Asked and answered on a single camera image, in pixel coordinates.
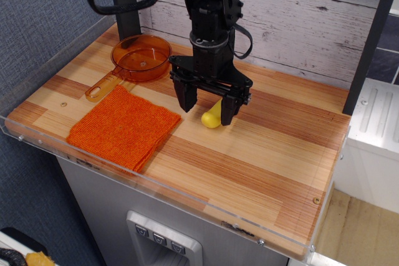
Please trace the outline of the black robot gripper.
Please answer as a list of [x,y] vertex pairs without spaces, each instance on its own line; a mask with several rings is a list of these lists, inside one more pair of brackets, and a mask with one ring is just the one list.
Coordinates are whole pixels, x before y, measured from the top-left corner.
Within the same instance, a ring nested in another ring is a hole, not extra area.
[[193,55],[172,55],[170,78],[180,107],[189,112],[197,102],[197,89],[222,98],[221,124],[231,124],[242,104],[251,100],[252,81],[233,64],[234,52],[227,37],[204,40],[192,37]]

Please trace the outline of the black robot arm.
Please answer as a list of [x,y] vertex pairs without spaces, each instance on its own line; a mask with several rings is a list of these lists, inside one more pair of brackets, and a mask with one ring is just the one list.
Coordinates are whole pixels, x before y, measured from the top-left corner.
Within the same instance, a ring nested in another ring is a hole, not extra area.
[[251,99],[252,80],[233,64],[235,58],[245,59],[234,51],[235,35],[250,33],[237,21],[242,18],[243,2],[240,0],[185,0],[191,20],[191,56],[169,58],[170,77],[174,84],[180,107],[190,111],[197,102],[199,89],[218,95],[221,100],[221,124],[227,126],[242,105]]

